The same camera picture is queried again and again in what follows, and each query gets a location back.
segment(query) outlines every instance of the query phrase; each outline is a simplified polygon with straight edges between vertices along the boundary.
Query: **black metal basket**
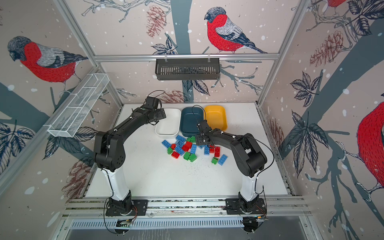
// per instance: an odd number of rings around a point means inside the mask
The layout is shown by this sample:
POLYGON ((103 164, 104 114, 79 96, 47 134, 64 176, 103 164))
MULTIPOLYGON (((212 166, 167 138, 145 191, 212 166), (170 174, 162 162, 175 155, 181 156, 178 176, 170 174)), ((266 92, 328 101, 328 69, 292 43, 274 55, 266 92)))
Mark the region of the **black metal basket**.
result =
POLYGON ((157 59, 158 80, 217 80, 220 77, 218 58, 157 59))

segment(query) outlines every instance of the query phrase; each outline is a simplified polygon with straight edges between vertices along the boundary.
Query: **white table surface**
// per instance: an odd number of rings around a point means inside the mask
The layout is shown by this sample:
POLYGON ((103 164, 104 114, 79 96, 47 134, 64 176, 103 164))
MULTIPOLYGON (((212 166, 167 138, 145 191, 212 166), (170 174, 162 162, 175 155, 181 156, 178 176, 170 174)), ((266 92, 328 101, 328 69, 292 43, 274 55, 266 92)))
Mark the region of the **white table surface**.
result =
MULTIPOLYGON (((179 108, 194 104, 163 104, 164 108, 179 108)), ((212 104, 199 104, 202 107, 212 104)), ((269 145, 262 122, 253 103, 220 103, 227 114, 226 132, 236 135, 251 133, 254 138, 269 145)), ((117 124, 124 121, 141 104, 124 105, 117 124)), ((123 164, 125 179, 132 196, 138 197, 203 197, 238 195, 242 184, 242 174, 236 166, 232 151, 221 147, 220 154, 228 159, 220 166, 211 163, 213 154, 204 155, 204 149, 197 148, 197 160, 186 161, 180 156, 174 159, 167 154, 161 144, 163 139, 155 134, 155 126, 144 125, 136 130, 124 143, 126 160, 123 164)), ((260 144, 267 156, 268 167, 273 159, 272 153, 260 144)), ((264 171, 258 179, 266 195, 287 194, 276 162, 264 171)), ((100 169, 96 170, 86 197, 108 197, 110 186, 100 169)))

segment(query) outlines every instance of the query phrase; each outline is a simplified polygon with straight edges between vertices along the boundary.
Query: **white bin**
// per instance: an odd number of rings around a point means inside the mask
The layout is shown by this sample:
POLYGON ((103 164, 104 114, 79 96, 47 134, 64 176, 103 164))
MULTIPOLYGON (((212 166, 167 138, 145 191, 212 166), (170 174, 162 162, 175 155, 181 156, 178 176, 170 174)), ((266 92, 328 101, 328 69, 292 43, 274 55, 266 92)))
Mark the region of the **white bin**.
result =
POLYGON ((179 134, 181 111, 177 108, 164 108, 166 118, 159 121, 155 133, 163 139, 175 138, 179 134))

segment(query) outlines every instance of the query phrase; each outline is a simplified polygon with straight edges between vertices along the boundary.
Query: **red bird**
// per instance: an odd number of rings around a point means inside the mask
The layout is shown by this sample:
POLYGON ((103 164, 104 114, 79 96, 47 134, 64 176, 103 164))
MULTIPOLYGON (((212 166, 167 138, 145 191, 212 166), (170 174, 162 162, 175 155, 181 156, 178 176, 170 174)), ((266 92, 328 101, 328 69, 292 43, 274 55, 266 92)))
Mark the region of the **red bird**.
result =
POLYGON ((341 142, 337 143, 343 147, 344 154, 360 159, 376 178, 377 184, 371 190, 367 190, 359 182, 356 183, 367 192, 368 199, 365 199, 365 201, 370 202, 371 193, 377 189, 384 188, 384 102, 380 103, 361 120, 357 138, 359 154, 346 152, 344 145, 341 142))
POLYGON ((241 48, 254 49, 260 53, 266 53, 258 49, 243 33, 240 27, 236 26, 227 16, 224 8, 213 7, 205 15, 208 26, 208 39, 218 48, 218 52, 231 51, 235 53, 241 48))
POLYGON ((64 84, 72 75, 79 62, 88 59, 79 54, 63 51, 60 48, 46 47, 32 42, 24 36, 17 36, 9 41, 8 51, 13 61, 20 62, 41 80, 64 84))

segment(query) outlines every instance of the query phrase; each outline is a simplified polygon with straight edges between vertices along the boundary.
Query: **white wire mesh basket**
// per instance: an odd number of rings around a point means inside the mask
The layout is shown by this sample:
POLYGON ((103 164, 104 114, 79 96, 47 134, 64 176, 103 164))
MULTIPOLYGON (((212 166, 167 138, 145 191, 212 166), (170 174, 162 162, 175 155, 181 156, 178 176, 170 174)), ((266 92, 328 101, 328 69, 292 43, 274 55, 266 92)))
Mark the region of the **white wire mesh basket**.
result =
POLYGON ((89 111, 109 83, 107 74, 89 74, 89 79, 68 106, 49 127, 48 132, 54 137, 73 137, 89 111))

